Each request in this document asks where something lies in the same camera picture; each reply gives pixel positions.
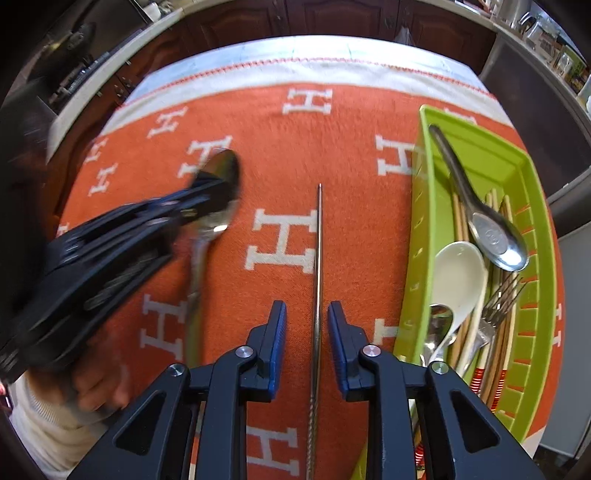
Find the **cutlery tray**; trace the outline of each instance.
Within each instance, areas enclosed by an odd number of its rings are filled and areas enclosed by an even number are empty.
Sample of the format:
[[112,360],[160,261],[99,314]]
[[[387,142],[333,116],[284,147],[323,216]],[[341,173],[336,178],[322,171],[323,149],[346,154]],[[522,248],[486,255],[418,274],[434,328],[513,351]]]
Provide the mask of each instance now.
[[501,137],[470,122],[423,105],[413,153],[413,193],[408,270],[394,354],[419,364],[429,322],[433,261],[454,241],[452,184],[428,133],[438,125],[481,199],[496,188],[507,194],[530,261],[520,272],[529,281],[518,299],[515,337],[496,415],[522,442],[538,407],[554,336],[556,268],[548,209],[530,157]]

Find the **spoon bowl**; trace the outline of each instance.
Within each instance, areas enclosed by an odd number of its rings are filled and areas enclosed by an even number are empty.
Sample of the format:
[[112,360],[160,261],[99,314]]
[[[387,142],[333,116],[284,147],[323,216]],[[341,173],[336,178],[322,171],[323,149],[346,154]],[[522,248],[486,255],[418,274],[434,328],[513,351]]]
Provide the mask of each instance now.
[[470,242],[453,242],[435,256],[431,303],[446,305],[453,313],[453,321],[429,362],[450,345],[452,336],[476,306],[486,273],[482,254]]
[[436,303],[430,306],[430,310],[429,327],[421,354],[424,367],[429,364],[433,352],[441,345],[453,322],[453,312],[449,307]]

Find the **metal spoon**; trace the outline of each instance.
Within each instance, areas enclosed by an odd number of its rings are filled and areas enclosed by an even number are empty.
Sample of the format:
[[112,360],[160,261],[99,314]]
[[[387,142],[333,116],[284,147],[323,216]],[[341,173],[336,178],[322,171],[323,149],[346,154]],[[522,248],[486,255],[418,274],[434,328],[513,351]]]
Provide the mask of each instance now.
[[189,288],[189,314],[185,322],[184,363],[189,368],[201,364],[201,330],[203,305],[201,290],[210,244],[225,232],[238,207],[240,193],[240,168],[238,158],[232,150],[217,149],[197,174],[196,181],[208,174],[225,180],[231,187],[233,200],[225,210],[211,213],[195,222],[197,238],[191,253],[191,284]]
[[457,193],[466,208],[468,227],[480,250],[503,270],[523,270],[529,258],[525,241],[517,228],[480,201],[441,129],[437,125],[429,125],[429,132],[452,174]]
[[446,337],[453,322],[451,308],[438,303],[431,305],[430,308],[429,328],[423,345],[423,353],[421,354],[421,363],[424,367],[433,361],[431,360],[433,353],[436,349],[439,350],[438,347]]

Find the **metal screw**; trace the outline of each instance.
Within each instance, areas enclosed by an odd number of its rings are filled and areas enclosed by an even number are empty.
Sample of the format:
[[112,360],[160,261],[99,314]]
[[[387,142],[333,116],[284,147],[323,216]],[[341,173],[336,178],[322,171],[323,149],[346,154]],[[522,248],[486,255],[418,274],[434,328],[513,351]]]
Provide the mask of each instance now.
[[177,377],[182,375],[184,372],[184,365],[183,364],[172,364],[168,367],[168,373],[171,374],[173,377]]
[[361,351],[367,356],[378,356],[382,353],[376,345],[365,345]]
[[431,368],[433,369],[433,371],[436,374],[439,374],[439,375],[444,375],[447,372],[449,372],[449,367],[447,366],[447,363],[445,363],[445,362],[433,362],[431,364]]
[[236,356],[240,358],[248,358],[254,353],[254,350],[250,348],[248,345],[239,346],[236,349]]

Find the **wooden cabinet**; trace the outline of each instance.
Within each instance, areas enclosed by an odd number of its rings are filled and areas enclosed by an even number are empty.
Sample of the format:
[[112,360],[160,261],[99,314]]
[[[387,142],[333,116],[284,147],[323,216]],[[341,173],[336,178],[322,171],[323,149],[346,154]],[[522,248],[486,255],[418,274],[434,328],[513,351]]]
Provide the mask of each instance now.
[[401,0],[396,31],[407,27],[414,44],[482,71],[496,34],[460,15],[415,0]]
[[283,0],[233,0],[186,20],[199,52],[290,33]]
[[287,0],[294,35],[347,35],[393,40],[398,0]]
[[165,30],[131,57],[95,94],[62,140],[47,166],[43,214],[52,238],[74,181],[95,138],[131,91],[149,73],[196,53],[183,21]]
[[121,83],[131,92],[149,73],[197,53],[184,20],[162,32],[118,71]]
[[127,96],[119,79],[111,77],[82,110],[47,164],[41,200],[49,238],[55,236],[72,185],[94,139]]

